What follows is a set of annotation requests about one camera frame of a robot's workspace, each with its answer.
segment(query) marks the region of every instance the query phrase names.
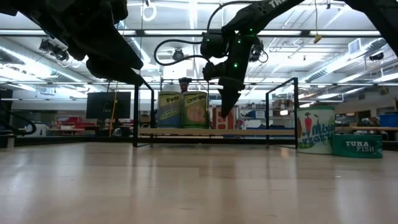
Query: fluorescent light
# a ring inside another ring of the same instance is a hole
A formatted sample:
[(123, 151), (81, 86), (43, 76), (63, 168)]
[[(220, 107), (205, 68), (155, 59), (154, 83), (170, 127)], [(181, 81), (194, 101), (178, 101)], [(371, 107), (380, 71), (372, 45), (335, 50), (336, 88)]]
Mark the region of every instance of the fluorescent light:
[(120, 35), (135, 35), (136, 31), (135, 30), (118, 30)]
[(59, 88), (57, 89), (57, 93), (61, 93), (67, 96), (72, 96), (75, 98), (87, 98), (87, 95), (84, 93), (80, 93), (79, 91), (76, 90), (71, 90), (68, 88)]
[(16, 88), (21, 88), (23, 90), (36, 91), (35, 88), (33, 88), (33, 87), (29, 86), (29, 85), (24, 85), (24, 84), (18, 84), (18, 85), (8, 84), (8, 85), (16, 87)]
[(134, 45), (139, 49), (139, 51), (144, 59), (144, 62), (150, 63), (150, 57), (148, 56), (148, 54), (141, 48), (141, 46), (138, 44), (138, 42), (134, 38), (131, 37), (131, 39), (132, 39), (132, 42), (134, 43)]
[(373, 86), (372, 83), (339, 83), (338, 86)]
[(22, 101), (45, 101), (46, 99), (40, 99), (40, 98), (31, 98), (31, 99), (19, 99)]
[[(316, 31), (311, 31), (310, 35), (315, 36), (317, 34)], [(344, 35), (344, 36), (357, 36), (357, 35), (371, 35), (371, 36), (380, 36), (380, 32), (377, 30), (319, 30), (318, 35), (325, 36), (336, 36), (336, 35)]]
[(258, 33), (258, 35), (301, 35), (300, 30), (263, 30)]
[(398, 86), (398, 83), (383, 83), (383, 84), (378, 84), (379, 86)]
[(16, 53), (12, 50), (6, 49), (4, 47), (0, 47), (0, 50), (3, 50), (5, 52), (11, 54), (12, 56), (19, 58), (20, 60), (22, 60), (25, 63), (25, 65), (13, 65), (13, 66), (18, 67), (21, 70), (26, 70), (29, 73), (33, 73), (35, 75), (35, 77), (40, 77), (40, 78), (52, 77), (51, 76), (52, 70), (48, 66), (43, 65), (42, 63), (38, 62), (38, 60), (40, 60), (40, 58), (38, 58), (37, 60), (34, 60), (29, 57), (23, 56), (19, 53)]
[(288, 115), (288, 114), (289, 114), (289, 112), (287, 110), (280, 111), (280, 115), (281, 116), (285, 116), (285, 115)]
[(363, 89), (365, 89), (365, 87), (362, 87), (362, 88), (356, 88), (356, 89), (353, 89), (353, 90), (347, 91), (347, 92), (345, 92), (344, 94), (351, 94), (351, 93), (355, 93), (356, 91), (363, 90)]
[(301, 95), (298, 96), (298, 98), (299, 98), (299, 99), (302, 99), (302, 98), (306, 98), (306, 97), (313, 96), (313, 95), (315, 95), (315, 94), (317, 94), (317, 93), (301, 94)]
[(386, 82), (386, 81), (389, 81), (389, 80), (394, 80), (396, 78), (398, 78), (398, 73), (393, 73), (393, 74), (390, 74), (390, 75), (384, 75), (384, 76), (382, 76), (380, 78), (377, 78), (377, 79), (373, 80), (373, 82)]
[(315, 103), (315, 102), (303, 104), (303, 105), (300, 106), (300, 108), (308, 108), (308, 107), (310, 107), (311, 105), (313, 105), (314, 103)]
[(356, 79), (356, 78), (358, 78), (358, 77), (360, 77), (360, 76), (361, 76), (361, 75), (359, 75), (359, 74), (350, 75), (349, 77), (346, 77), (346, 78), (344, 78), (344, 79), (338, 81), (338, 83), (349, 82), (349, 81), (352, 81), (352, 80), (354, 80), (354, 79)]
[(329, 98), (332, 98), (332, 97), (335, 97), (338, 95), (339, 95), (339, 93), (324, 94), (324, 95), (318, 96), (318, 99), (329, 99)]
[(147, 35), (201, 35), (205, 30), (145, 30)]
[(42, 30), (3, 29), (0, 30), (0, 35), (46, 35), (46, 33)]

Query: black metal frame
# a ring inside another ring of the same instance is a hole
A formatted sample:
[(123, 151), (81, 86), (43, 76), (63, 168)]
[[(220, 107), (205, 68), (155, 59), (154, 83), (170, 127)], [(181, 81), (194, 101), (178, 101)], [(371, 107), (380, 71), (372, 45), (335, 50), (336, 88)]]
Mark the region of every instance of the black metal frame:
[[(160, 81), (160, 90), (163, 88), (163, 82), (164, 81), (175, 81), (175, 79), (161, 79)], [(202, 79), (194, 79), (192, 81), (204, 81)], [(287, 80), (281, 85), (278, 85), (271, 91), (266, 93), (266, 122), (267, 122), (267, 129), (269, 129), (269, 94), (275, 91), (276, 89), (285, 86), (286, 84), (290, 83), (293, 81), (294, 85), (294, 111), (295, 111), (295, 139), (290, 140), (290, 139), (269, 139), (269, 136), (267, 136), (265, 139), (233, 139), (233, 138), (212, 138), (209, 136), (208, 138), (155, 138), (153, 134), (150, 135), (150, 138), (139, 138), (138, 137), (138, 126), (139, 126), (139, 121), (138, 121), (138, 113), (139, 113), (139, 86), (135, 86), (134, 88), (134, 128), (133, 128), (133, 137), (132, 137), (132, 143), (134, 147), (138, 147), (138, 143), (180, 143), (180, 144), (294, 144), (295, 148), (298, 148), (298, 134), (297, 134), (297, 108), (299, 107), (299, 80), (298, 78), (291, 78), (290, 80)], [(154, 116), (154, 91), (153, 89), (148, 85), (148, 83), (144, 82), (145, 86), (148, 87), (152, 94), (151, 94), (151, 117), (150, 117), (150, 127), (153, 128), (155, 125), (155, 116)]]
[(272, 90), (266, 93), (266, 129), (269, 129), (269, 94), (273, 91), (277, 90), (280, 87), (286, 86), (290, 82), (293, 82), (294, 86), (294, 142), (296, 150), (299, 148), (299, 134), (297, 132), (297, 109), (299, 108), (299, 79), (291, 78), (286, 82), (280, 84), (279, 86), (273, 88)]
[[(155, 127), (155, 91), (144, 80), (144, 85), (150, 90), (150, 128)], [(139, 85), (134, 86), (134, 126), (132, 129), (132, 146), (138, 147), (138, 126), (139, 126)], [(150, 140), (154, 140), (154, 135), (151, 134)]]

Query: wooden shelf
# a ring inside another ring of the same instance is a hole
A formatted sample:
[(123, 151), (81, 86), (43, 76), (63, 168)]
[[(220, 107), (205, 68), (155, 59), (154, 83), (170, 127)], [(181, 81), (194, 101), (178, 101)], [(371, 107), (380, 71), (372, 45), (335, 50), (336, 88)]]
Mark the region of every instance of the wooden shelf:
[(176, 129), (176, 128), (139, 128), (138, 134), (178, 134), (178, 135), (187, 135), (187, 134), (196, 134), (196, 135), (294, 135), (294, 130), (263, 130), (263, 129), (248, 129), (248, 130), (232, 130), (232, 129), (197, 129), (197, 128), (185, 128), (185, 129)]

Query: blue bin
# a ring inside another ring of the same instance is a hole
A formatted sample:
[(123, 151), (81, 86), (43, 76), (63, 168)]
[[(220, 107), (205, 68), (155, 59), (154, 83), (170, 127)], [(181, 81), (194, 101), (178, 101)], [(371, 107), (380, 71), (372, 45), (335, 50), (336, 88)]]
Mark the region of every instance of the blue bin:
[(398, 128), (398, 114), (380, 115), (380, 127)]

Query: white sign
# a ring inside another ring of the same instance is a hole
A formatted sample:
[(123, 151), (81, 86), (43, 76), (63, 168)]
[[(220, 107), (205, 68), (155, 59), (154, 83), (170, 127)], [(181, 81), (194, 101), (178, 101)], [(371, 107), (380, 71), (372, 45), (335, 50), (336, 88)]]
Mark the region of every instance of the white sign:
[(265, 111), (256, 111), (256, 118), (266, 118), (266, 112)]

